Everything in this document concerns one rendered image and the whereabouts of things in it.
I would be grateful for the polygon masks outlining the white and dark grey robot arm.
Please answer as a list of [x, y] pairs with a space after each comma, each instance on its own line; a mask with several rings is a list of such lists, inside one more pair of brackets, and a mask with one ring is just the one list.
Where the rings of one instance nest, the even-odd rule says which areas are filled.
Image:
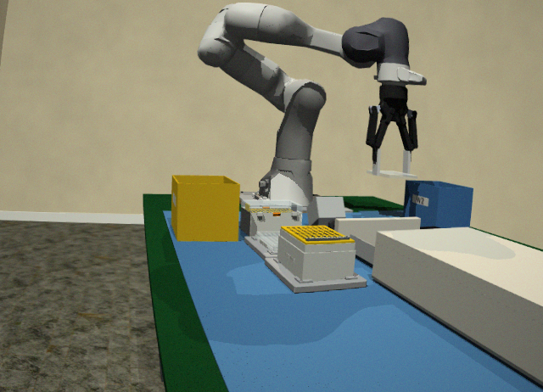
[[409, 37], [401, 21], [382, 17], [340, 35], [307, 25], [293, 12], [278, 6], [226, 5], [204, 33], [197, 51], [200, 60], [219, 67], [284, 113], [271, 169], [259, 181], [260, 189], [252, 193], [256, 199], [292, 200], [303, 206], [313, 200], [311, 145], [327, 95], [318, 82], [289, 77], [243, 39], [312, 48], [337, 55], [358, 69], [370, 68], [377, 62], [373, 78], [382, 85], [427, 84], [423, 75], [410, 70]]

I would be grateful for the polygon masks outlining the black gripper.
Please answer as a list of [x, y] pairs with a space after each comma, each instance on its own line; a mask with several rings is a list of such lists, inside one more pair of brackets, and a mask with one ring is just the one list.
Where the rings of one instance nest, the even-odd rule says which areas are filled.
[[[366, 145], [369, 145], [372, 148], [372, 174], [374, 176], [379, 176], [381, 160], [381, 149], [379, 148], [381, 147], [385, 132], [391, 121], [396, 122], [396, 125], [399, 127], [400, 136], [405, 149], [403, 150], [402, 172], [410, 174], [411, 152], [418, 147], [417, 112], [415, 110], [412, 111], [407, 107], [406, 87], [382, 85], [379, 87], [379, 98], [380, 103], [378, 106], [368, 107], [370, 116], [367, 128]], [[376, 133], [379, 110], [382, 117]], [[406, 127], [406, 114], [408, 117], [409, 134]]]

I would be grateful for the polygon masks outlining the blue open-top bin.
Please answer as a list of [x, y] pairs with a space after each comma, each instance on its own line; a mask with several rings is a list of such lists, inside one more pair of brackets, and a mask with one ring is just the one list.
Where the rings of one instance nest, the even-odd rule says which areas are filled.
[[473, 188], [406, 180], [403, 217], [421, 218], [420, 227], [470, 227], [472, 203]]

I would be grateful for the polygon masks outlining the blue bench mat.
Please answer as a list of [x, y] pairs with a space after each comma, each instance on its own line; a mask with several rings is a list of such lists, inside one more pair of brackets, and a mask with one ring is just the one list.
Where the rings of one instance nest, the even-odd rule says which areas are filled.
[[177, 241], [228, 392], [543, 392], [543, 386], [372, 278], [295, 294], [245, 242]]

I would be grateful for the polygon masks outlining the yellow open-top bin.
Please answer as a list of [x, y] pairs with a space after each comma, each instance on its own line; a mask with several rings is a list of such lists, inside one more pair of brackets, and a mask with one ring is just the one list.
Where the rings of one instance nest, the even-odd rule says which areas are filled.
[[176, 240], [238, 242], [239, 196], [240, 184], [226, 176], [172, 175]]

